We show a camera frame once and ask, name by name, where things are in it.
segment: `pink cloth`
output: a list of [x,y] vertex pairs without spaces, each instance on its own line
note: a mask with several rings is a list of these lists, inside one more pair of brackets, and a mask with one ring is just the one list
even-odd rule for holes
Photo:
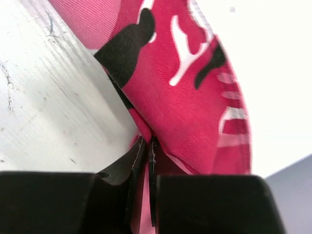
[[[103,65],[147,142],[191,174],[248,174],[247,113],[194,0],[50,0]],[[153,234],[145,177],[140,233]]]

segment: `black patch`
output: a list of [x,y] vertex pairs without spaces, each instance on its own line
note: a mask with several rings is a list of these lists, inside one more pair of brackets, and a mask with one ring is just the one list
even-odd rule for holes
[[129,101],[129,99],[126,97],[126,95],[123,93],[123,91],[118,87],[115,81],[113,81],[112,77],[108,75],[109,80],[113,84],[114,88],[116,89],[120,99],[122,100],[123,104],[126,106],[128,110],[134,108],[132,103]]
[[195,88],[198,89],[205,77],[214,69],[221,67],[225,64],[226,58],[223,50],[218,42],[218,46],[214,50],[214,54],[212,59],[208,62],[208,64],[201,69],[201,71],[197,74],[195,78]]
[[138,24],[129,24],[109,40],[94,57],[107,69],[122,89],[130,80],[141,48],[152,38],[155,20],[152,12],[144,8]]

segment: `gray surface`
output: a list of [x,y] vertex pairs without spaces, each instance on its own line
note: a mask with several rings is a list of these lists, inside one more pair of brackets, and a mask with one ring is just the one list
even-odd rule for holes
[[288,234],[312,233],[312,156],[268,177]]

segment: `scratched white surface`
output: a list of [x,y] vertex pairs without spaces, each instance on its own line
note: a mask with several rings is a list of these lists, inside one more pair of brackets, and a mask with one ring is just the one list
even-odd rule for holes
[[[311,153],[309,1],[197,2],[245,96],[253,173]],[[0,170],[96,171],[114,161],[136,128],[101,67],[46,0],[2,3]]]
[[98,171],[127,151],[130,115],[47,1],[2,0],[0,29],[0,170]]

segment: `black plastic piece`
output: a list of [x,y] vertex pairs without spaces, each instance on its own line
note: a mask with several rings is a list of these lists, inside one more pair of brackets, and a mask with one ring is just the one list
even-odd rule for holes
[[145,150],[140,138],[98,174],[0,173],[0,234],[138,234]]
[[153,137],[149,148],[149,188],[152,226],[156,225],[156,178],[158,175],[185,175],[163,151],[156,137]]
[[284,234],[269,187],[247,175],[157,178],[157,234]]

